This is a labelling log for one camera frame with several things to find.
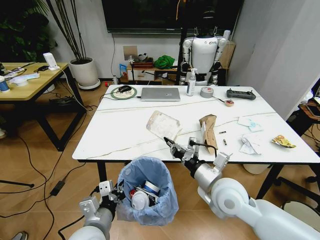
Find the mouse pad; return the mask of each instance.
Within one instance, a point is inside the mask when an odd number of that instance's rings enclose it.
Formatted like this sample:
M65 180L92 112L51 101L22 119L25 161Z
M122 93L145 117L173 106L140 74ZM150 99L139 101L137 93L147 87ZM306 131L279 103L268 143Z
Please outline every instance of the mouse pad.
M126 100L126 99L133 98L137 95L137 89L135 89L134 87L131 87L130 91L125 91L125 92L118 92L119 88L120 87L116 87L111 91L110 96L112 98L118 99L118 100Z

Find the potted plant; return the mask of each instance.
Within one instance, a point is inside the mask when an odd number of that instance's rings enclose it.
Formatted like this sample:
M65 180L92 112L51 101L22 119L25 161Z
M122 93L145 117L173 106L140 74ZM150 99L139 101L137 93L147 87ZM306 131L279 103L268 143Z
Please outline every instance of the potted plant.
M76 1L70 0L72 8L72 16L76 26L76 34L70 22L70 16L67 12L64 0L55 0L60 19L58 18L51 0L46 0L48 7L53 15L53 18L70 46L75 59L69 62L69 67L72 75L78 82L81 89L94 89L100 85L98 72L95 61L91 57L87 57L84 41L79 29Z
M44 0L10 0L1 8L2 62L43 62L56 42L49 37L48 6Z

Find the green bag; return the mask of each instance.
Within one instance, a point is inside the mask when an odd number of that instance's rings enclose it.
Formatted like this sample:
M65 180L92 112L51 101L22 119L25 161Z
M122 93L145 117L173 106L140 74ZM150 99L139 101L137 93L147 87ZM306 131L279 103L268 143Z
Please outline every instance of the green bag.
M163 55L159 57L153 65L158 69L165 69L171 67L174 64L175 59L173 57Z

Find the hand sanitizer bottle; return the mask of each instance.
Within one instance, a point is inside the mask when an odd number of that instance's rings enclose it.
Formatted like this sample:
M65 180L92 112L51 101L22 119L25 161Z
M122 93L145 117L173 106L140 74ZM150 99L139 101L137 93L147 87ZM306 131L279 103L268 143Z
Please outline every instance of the hand sanitizer bottle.
M191 68L191 77L188 79L188 88L186 89L186 94L188 96L194 95L196 85L196 73L198 73L198 69Z

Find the green plant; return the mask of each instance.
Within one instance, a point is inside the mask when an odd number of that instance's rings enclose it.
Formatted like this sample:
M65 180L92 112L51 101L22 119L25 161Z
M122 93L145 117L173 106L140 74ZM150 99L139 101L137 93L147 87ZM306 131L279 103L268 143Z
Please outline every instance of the green plant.
M44 0L9 0L0 14L0 60L38 62L50 51Z
M69 44L74 57L75 61L74 64L85 64L88 63L90 60L87 59L86 55L86 49L84 45L84 41L81 36L81 32L79 29L79 23L78 23L78 15L77 15L77 9L76 9L76 1L70 0L70 5L72 8L72 16L73 20L76 26L76 34L74 34L74 29L70 22L70 17L67 12L67 8L65 5L64 0L55 0L56 7L58 9L59 17L56 14L56 11L54 10L54 7L51 3L51 0L46 0L46 3L48 4L48 7L53 15L53 18L58 25L59 29L61 30L65 40Z

